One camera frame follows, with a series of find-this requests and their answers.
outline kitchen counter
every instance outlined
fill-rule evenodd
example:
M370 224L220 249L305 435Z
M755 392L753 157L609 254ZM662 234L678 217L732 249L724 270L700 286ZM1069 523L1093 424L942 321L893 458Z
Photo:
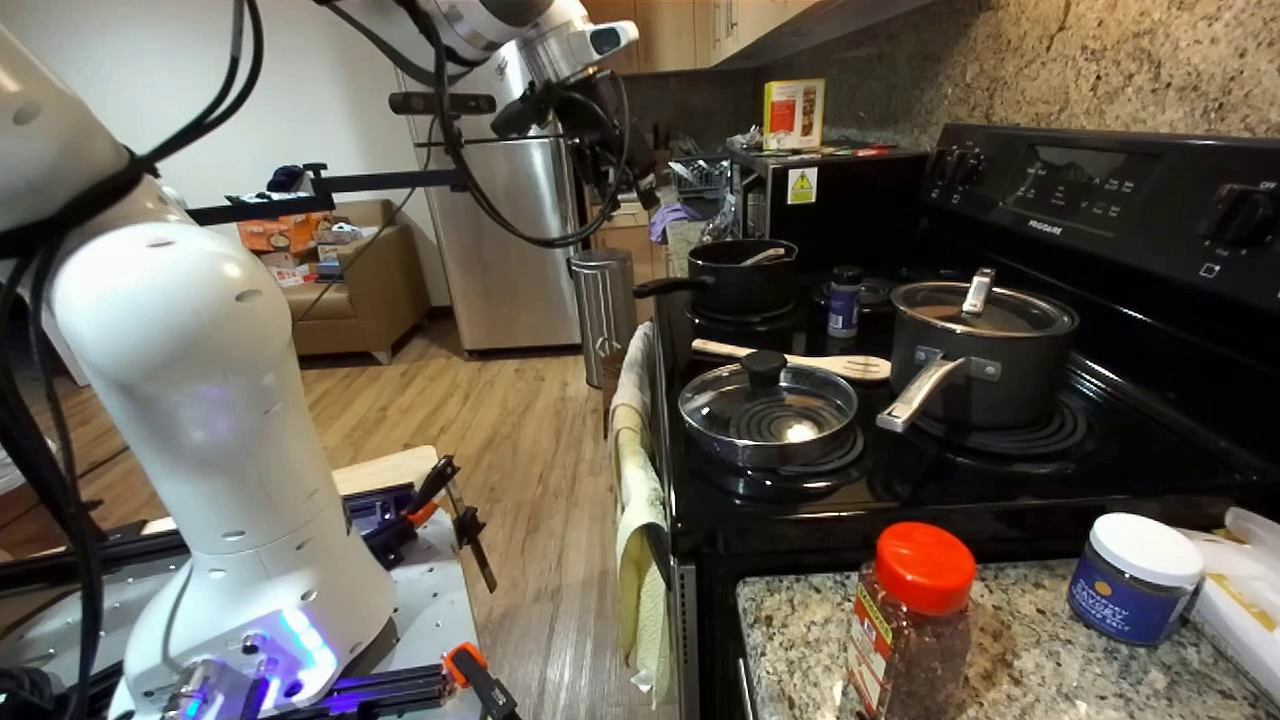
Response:
M1192 626L1157 653L1075 626L1063 602L1071 569L1071 559L980 569L963 717L1280 717ZM852 574L741 581L755 717L854 717L844 687L852 586Z

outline saucepan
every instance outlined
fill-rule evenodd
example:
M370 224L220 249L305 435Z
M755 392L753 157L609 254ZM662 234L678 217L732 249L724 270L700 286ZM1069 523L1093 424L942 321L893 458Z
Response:
M689 254L689 276L635 286L632 296L690 294L690 314L755 317L800 300L790 241L720 241Z
M712 458L745 469L790 469L835 451L854 422L854 387L778 352L753 352L678 387L678 422Z
M1080 317L1049 296L991 289L991 273L893 294L893 387L875 416L904 434L914 411L961 434L1030 428L1056 411Z

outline backsplash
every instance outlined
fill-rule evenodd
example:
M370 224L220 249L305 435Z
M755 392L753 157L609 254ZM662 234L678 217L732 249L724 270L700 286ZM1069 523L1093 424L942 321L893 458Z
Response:
M700 148L761 124L761 71L659 71L626 78L632 153L648 162L653 130Z
M930 0L762 78L822 78L835 137L939 124L1280 137L1280 3Z

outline wooden cabinet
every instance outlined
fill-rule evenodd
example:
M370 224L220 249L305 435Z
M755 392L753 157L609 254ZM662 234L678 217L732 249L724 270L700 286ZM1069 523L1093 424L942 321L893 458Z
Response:
M761 35L777 33L814 0L706 0L712 3L712 64L745 51Z
M640 46L612 60L621 71L773 64L918 3L926 0L583 0L597 26L640 26Z
M583 0L591 26L635 19L640 41L609 60L621 71L685 71L706 69L706 0Z

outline oven knob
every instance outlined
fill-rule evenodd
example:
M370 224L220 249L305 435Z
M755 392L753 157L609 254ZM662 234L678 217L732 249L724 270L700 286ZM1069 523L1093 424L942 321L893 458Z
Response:
M982 179L982 173L987 173L982 148L968 143L968 148L961 148L961 157L954 157L953 183L970 189L970 183Z
M935 162L930 162L930 179L935 183L953 183L954 179L954 162L961 162L961 143L939 148Z
M1225 183L1216 207L1201 234L1209 249L1248 255L1267 249L1280 234L1280 189L1276 183Z

